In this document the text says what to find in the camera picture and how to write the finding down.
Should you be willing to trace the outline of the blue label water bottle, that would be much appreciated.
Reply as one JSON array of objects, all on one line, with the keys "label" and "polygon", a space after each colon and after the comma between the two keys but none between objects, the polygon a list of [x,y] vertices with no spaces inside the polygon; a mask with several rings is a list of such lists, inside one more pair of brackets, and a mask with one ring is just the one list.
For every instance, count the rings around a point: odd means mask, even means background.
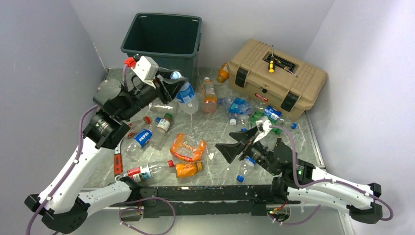
[{"label": "blue label water bottle", "polygon": [[186,82],[176,95],[176,100],[181,109],[189,115],[195,114],[199,109],[199,102],[197,100],[195,91],[189,82]]}]

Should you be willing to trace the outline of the clear plastic bottle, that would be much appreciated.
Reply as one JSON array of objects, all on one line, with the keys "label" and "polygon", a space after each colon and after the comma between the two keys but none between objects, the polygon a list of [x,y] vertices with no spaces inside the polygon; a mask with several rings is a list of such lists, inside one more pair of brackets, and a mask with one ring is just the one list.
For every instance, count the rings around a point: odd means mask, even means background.
[{"label": "clear plastic bottle", "polygon": [[255,160],[250,157],[246,157],[242,162],[238,174],[236,176],[237,182],[244,182],[248,175],[254,170],[256,165]]}]

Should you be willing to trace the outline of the crushed large orange bottle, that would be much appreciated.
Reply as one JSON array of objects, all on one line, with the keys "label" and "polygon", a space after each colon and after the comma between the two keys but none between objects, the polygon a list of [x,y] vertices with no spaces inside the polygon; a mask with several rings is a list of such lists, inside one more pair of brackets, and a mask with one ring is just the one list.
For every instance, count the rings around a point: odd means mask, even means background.
[{"label": "crushed large orange bottle", "polygon": [[197,162],[208,155],[208,149],[204,140],[180,133],[173,141],[170,153],[182,161]]}]

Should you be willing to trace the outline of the small orange juice bottle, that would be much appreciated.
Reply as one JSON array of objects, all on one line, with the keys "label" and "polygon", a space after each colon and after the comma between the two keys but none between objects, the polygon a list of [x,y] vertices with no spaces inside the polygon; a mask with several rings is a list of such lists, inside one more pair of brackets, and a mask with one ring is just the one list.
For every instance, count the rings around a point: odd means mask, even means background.
[{"label": "small orange juice bottle", "polygon": [[203,170],[202,162],[181,163],[175,165],[176,177],[178,179],[194,176]]}]

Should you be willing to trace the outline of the clear bottle red cap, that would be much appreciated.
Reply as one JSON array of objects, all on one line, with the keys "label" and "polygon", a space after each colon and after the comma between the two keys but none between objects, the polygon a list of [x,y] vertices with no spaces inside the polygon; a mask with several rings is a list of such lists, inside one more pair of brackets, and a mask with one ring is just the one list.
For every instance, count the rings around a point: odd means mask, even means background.
[{"label": "clear bottle red cap", "polygon": [[115,176],[116,181],[128,177],[134,182],[139,183],[143,181],[161,181],[172,174],[174,163],[172,160],[156,161],[144,164],[138,167],[131,168]]}]

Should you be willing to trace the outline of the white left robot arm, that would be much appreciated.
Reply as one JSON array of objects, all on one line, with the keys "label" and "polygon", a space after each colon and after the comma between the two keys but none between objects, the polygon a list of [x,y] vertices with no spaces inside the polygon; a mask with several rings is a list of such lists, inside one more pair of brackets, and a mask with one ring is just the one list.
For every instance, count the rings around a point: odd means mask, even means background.
[{"label": "white left robot arm", "polygon": [[140,201],[140,186],[124,176],[115,183],[87,193],[82,188],[104,153],[113,150],[130,130],[128,121],[155,99],[168,104],[188,81],[176,70],[158,69],[139,76],[129,90],[117,79],[104,80],[93,97],[95,112],[87,125],[79,123],[78,146],[55,179],[25,205],[40,215],[55,233],[70,234],[97,211],[117,203]]}]

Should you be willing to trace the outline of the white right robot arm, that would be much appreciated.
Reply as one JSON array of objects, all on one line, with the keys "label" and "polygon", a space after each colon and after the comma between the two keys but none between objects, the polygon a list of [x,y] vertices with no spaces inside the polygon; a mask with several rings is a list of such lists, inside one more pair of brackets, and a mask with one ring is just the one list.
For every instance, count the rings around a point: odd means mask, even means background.
[{"label": "white right robot arm", "polygon": [[225,160],[253,160],[273,176],[270,198],[275,203],[303,201],[347,213],[355,221],[375,224],[383,217],[376,201],[381,195],[377,183],[362,185],[333,176],[312,163],[297,158],[297,152],[280,137],[272,150],[256,138],[265,130],[252,128],[231,132],[236,143],[217,143]]}]

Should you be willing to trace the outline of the clear bottle near bin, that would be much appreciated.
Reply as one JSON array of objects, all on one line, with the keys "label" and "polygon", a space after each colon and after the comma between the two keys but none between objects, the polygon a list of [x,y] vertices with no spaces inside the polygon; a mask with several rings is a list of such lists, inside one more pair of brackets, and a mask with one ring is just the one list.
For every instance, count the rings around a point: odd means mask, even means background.
[{"label": "clear bottle near bin", "polygon": [[171,101],[168,104],[164,104],[159,99],[156,99],[155,101],[149,104],[149,110],[151,112],[158,114],[176,114],[179,111],[179,109],[179,105],[176,101]]}]

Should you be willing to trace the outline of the dark green trash bin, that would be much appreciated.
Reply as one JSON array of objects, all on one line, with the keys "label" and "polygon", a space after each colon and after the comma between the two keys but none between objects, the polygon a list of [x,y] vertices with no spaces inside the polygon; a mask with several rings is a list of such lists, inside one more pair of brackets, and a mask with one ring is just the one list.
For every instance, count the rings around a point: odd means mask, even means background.
[{"label": "dark green trash bin", "polygon": [[137,13],[120,50],[132,57],[151,57],[162,68],[180,70],[192,86],[197,80],[202,18],[197,16]]}]

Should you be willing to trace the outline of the green plastic bottle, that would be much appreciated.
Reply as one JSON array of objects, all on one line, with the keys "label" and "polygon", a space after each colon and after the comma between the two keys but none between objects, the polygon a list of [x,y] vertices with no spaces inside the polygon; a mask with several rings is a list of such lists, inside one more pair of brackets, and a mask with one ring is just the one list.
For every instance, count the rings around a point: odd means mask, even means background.
[{"label": "green plastic bottle", "polygon": [[[250,125],[251,128],[253,128],[254,126],[256,126],[256,121],[260,118],[264,117],[263,113],[261,113],[260,111],[255,111],[254,114],[250,117]],[[277,125],[277,122],[272,120],[270,117],[267,117],[272,125]],[[272,132],[276,133],[277,135],[280,135],[282,133],[282,131],[280,129],[277,128],[273,128]]]}]

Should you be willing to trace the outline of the crushed blue label bottle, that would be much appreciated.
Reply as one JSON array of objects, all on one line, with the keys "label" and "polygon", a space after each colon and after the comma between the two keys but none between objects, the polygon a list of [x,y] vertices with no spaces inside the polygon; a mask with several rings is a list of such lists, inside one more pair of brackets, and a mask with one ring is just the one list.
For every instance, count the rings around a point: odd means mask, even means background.
[{"label": "crushed blue label bottle", "polygon": [[254,111],[252,105],[239,97],[227,96],[219,98],[218,104],[222,105],[229,113],[238,115],[251,115]]}]

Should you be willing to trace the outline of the small red cap bottle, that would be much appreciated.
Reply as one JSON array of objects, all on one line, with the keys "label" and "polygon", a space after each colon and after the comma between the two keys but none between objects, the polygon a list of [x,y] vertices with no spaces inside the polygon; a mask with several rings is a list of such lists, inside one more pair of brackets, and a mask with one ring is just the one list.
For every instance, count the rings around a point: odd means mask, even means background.
[{"label": "small red cap bottle", "polygon": [[143,118],[133,121],[128,126],[130,130],[126,134],[126,138],[130,139],[138,134],[144,127],[151,123],[151,119],[148,116],[144,116]]}]

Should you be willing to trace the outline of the tall orange drink bottle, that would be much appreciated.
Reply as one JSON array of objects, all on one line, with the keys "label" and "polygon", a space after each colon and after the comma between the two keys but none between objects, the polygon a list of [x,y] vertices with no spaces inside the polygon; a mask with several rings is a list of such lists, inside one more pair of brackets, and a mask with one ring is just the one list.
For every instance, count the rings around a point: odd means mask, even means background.
[{"label": "tall orange drink bottle", "polygon": [[214,83],[209,77],[205,77],[202,83],[201,92],[203,94],[202,111],[213,113],[217,110],[218,101],[214,88]]}]

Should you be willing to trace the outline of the blue label bottle by toolbox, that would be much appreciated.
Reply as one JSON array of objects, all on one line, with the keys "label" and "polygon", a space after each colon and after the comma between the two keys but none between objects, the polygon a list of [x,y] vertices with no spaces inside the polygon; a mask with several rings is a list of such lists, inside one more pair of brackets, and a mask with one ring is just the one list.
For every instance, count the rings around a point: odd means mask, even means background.
[{"label": "blue label bottle by toolbox", "polygon": [[295,130],[297,128],[297,124],[290,121],[287,117],[282,117],[282,112],[278,111],[277,109],[273,108],[271,105],[268,105],[263,115],[268,117],[270,121],[274,121],[276,125],[281,126],[286,129]]}]

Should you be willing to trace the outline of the white label green cap bottle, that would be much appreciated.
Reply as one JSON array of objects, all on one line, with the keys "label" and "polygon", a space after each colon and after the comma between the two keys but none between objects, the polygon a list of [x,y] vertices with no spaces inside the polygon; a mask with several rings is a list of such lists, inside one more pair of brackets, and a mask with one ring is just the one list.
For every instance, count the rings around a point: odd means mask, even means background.
[{"label": "white label green cap bottle", "polygon": [[153,136],[151,138],[151,145],[154,149],[160,151],[162,149],[162,146],[164,144],[164,141],[166,139],[166,133],[169,130],[169,127],[171,125],[173,119],[173,115],[170,113],[165,113],[164,117],[160,119],[158,122],[154,132]]}]

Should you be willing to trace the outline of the orange bottle behind toolbox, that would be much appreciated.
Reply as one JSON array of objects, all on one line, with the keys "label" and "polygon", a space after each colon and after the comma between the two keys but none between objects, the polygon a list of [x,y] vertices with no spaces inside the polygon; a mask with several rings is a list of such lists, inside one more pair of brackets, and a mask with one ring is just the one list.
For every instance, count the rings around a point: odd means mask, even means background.
[{"label": "orange bottle behind toolbox", "polygon": [[229,78],[229,70],[228,70],[228,64],[224,63],[217,75],[216,81],[218,83],[224,83]]}]

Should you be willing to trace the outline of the pepsi bottle left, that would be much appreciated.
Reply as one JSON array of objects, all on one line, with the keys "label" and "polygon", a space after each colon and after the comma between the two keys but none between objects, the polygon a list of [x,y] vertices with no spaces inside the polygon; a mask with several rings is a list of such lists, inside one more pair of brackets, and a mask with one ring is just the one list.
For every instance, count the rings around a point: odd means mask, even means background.
[{"label": "pepsi bottle left", "polygon": [[142,129],[133,137],[127,140],[125,151],[127,153],[134,153],[137,150],[146,146],[152,137],[152,132],[149,129]]}]

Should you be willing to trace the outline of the tan plastic toolbox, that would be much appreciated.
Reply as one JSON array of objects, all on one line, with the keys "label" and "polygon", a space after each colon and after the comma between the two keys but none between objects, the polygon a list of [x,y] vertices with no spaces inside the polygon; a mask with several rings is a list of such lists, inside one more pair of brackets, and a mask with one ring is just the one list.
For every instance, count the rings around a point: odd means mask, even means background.
[{"label": "tan plastic toolbox", "polygon": [[277,49],[274,49],[275,72],[269,73],[270,54],[271,45],[248,40],[228,61],[229,87],[271,105],[292,121],[297,120],[315,104],[327,73]]}]

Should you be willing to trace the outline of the yellow handled screwdriver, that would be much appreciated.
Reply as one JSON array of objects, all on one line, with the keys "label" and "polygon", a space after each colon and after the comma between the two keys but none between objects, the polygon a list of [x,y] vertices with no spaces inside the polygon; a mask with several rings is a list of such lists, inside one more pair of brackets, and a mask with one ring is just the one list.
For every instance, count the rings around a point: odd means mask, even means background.
[{"label": "yellow handled screwdriver", "polygon": [[275,57],[274,57],[274,46],[271,46],[271,54],[270,54],[270,61],[269,61],[269,67],[268,67],[269,73],[275,72]]}]

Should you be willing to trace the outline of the red handled adjustable wrench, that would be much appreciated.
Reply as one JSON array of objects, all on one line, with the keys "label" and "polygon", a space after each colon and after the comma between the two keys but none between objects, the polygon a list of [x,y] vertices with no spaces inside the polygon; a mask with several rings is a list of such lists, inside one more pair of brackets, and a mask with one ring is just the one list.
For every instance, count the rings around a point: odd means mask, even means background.
[{"label": "red handled adjustable wrench", "polygon": [[114,176],[118,176],[123,172],[123,163],[122,163],[122,154],[121,154],[121,145],[120,141],[114,149]]}]

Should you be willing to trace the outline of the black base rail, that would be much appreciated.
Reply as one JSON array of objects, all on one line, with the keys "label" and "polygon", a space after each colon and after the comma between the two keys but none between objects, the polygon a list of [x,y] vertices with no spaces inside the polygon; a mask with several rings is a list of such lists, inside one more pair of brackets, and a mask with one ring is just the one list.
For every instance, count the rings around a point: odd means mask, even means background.
[{"label": "black base rail", "polygon": [[271,185],[141,187],[126,201],[111,207],[137,206],[138,200],[157,196],[171,203],[150,199],[142,202],[144,218],[176,215],[250,214],[265,216],[273,205],[283,204],[271,192]]}]

